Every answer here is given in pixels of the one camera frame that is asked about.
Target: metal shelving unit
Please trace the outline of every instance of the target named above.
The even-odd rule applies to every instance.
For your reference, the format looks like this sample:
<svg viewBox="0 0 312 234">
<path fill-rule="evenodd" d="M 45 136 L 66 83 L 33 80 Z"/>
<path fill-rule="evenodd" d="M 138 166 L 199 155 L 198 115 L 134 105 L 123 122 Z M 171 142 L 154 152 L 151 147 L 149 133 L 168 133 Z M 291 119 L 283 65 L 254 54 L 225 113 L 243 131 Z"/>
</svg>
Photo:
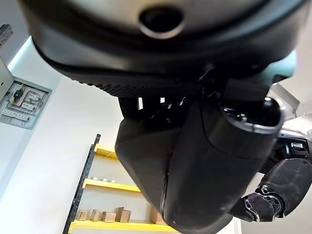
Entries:
<svg viewBox="0 0 312 234">
<path fill-rule="evenodd" d="M 128 230 L 128 231 L 156 231 L 156 232 L 177 232 L 170 226 L 158 225 L 152 223 L 105 223 L 105 222 L 92 222 L 90 220 L 78 221 L 75 220 L 78 206 L 82 197 L 83 189 L 86 186 L 99 186 L 105 189 L 115 189 L 127 192 L 140 193 L 140 189 L 136 186 L 117 184 L 110 182 L 103 182 L 99 180 L 88 179 L 88 175 L 91 169 L 92 162 L 95 156 L 101 156 L 109 160 L 119 162 L 115 152 L 110 151 L 104 145 L 99 144 L 101 135 L 97 134 L 97 137 L 92 144 L 89 154 L 82 170 L 82 174 L 79 180 L 79 184 L 70 208 L 66 224 L 63 230 L 63 234 L 70 234 L 73 229 L 100 229 L 100 230 Z"/>
</svg>

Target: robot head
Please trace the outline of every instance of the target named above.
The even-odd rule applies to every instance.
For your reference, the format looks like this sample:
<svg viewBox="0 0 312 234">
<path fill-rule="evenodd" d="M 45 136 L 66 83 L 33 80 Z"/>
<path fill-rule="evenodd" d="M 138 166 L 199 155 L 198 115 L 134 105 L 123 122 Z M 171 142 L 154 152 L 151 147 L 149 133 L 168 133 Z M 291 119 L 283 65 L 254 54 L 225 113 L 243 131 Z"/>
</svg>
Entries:
<svg viewBox="0 0 312 234">
<path fill-rule="evenodd" d="M 196 95 L 215 81 L 258 72 L 294 49 L 310 3 L 20 2 L 34 44 L 51 66 L 122 98 Z"/>
</svg>

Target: fluorescent light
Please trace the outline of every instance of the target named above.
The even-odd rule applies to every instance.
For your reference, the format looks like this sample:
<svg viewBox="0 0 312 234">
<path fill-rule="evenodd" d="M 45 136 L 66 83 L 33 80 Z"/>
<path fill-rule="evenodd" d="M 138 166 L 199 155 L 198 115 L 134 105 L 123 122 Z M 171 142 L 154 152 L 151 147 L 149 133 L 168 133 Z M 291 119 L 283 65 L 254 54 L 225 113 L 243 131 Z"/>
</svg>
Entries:
<svg viewBox="0 0 312 234">
<path fill-rule="evenodd" d="M 15 67 L 15 65 L 17 64 L 17 62 L 19 61 L 20 57 L 22 56 L 22 54 L 25 52 L 27 46 L 31 43 L 31 37 L 29 37 L 26 42 L 24 43 L 24 45 L 22 45 L 22 47 L 19 49 L 19 51 L 16 53 L 16 55 L 14 56 L 14 58 L 11 60 L 11 62 L 8 65 L 8 69 L 10 71 L 13 70 L 13 68 Z"/>
</svg>

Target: metal bracket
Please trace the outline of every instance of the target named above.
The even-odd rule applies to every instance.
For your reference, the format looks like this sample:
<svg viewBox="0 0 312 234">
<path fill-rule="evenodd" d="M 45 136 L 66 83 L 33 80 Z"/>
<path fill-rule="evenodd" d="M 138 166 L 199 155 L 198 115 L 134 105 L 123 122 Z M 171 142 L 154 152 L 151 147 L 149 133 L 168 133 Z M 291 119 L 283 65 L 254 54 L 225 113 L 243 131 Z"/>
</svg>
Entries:
<svg viewBox="0 0 312 234">
<path fill-rule="evenodd" d="M 63 234 L 68 234 L 69 233 L 70 227 L 71 227 L 71 223 L 75 220 L 75 217 L 76 217 L 76 214 L 77 214 L 77 211 L 78 211 L 78 206 L 79 206 L 79 203 L 80 203 L 80 200 L 81 200 L 81 197 L 82 197 L 82 192 L 83 192 L 82 186 L 83 186 L 84 180 L 89 175 L 89 172 L 90 172 L 90 169 L 91 169 L 91 165 L 92 165 L 92 162 L 93 162 L 93 159 L 94 159 L 94 156 L 95 156 L 94 149 L 95 149 L 96 144 L 99 143 L 99 139 L 100 138 L 101 138 L 101 135 L 97 134 L 97 137 L 96 137 L 93 145 L 91 145 L 91 148 L 89 150 L 89 154 L 88 154 L 86 163 L 84 164 L 84 167 L 83 167 L 83 170 L 82 170 L 82 173 L 81 173 L 81 177 L 80 177 L 77 189 L 76 189 L 76 193 L 75 193 L 72 205 L 70 207 L 69 214 L 67 216 L 67 220 L 66 220 L 66 223 L 65 223 Z"/>
<path fill-rule="evenodd" d="M 13 30 L 10 24 L 3 24 L 0 27 L 0 48 L 9 40 L 12 34 Z"/>
</svg>

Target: black shelf post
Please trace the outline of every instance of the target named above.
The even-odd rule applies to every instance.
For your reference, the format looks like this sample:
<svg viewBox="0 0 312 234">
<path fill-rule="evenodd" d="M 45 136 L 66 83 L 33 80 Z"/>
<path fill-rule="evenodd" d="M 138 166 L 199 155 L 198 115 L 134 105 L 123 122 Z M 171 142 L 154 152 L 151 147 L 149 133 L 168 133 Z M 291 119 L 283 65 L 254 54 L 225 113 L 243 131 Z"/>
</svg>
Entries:
<svg viewBox="0 0 312 234">
<path fill-rule="evenodd" d="M 101 135 L 97 134 L 97 137 L 96 137 L 93 145 L 91 145 L 91 148 L 90 148 L 90 151 L 89 151 L 86 163 L 84 164 L 84 167 L 83 167 L 83 170 L 82 170 L 82 173 L 81 173 L 81 177 L 80 177 L 80 180 L 79 180 L 78 187 L 76 189 L 76 193 L 75 193 L 75 196 L 74 196 L 74 199 L 73 199 L 73 202 L 72 202 L 72 206 L 71 206 L 71 208 L 69 210 L 69 214 L 67 216 L 67 220 L 66 220 L 66 223 L 65 223 L 63 234 L 68 234 L 68 230 L 69 230 L 70 224 L 71 224 L 71 222 L 73 222 L 75 220 L 75 216 L 76 216 L 77 211 L 78 211 L 78 206 L 79 206 L 79 203 L 80 203 L 80 200 L 81 200 L 81 197 L 82 197 L 82 192 L 83 192 L 82 186 L 83 186 L 84 180 L 86 178 L 88 178 L 88 175 L 89 175 L 89 172 L 90 172 L 90 169 L 91 169 L 91 165 L 92 165 L 92 162 L 93 162 L 93 159 L 94 159 L 94 156 L 95 156 L 94 149 L 95 149 L 96 144 L 99 143 L 99 139 L 100 138 L 101 138 Z"/>
</svg>

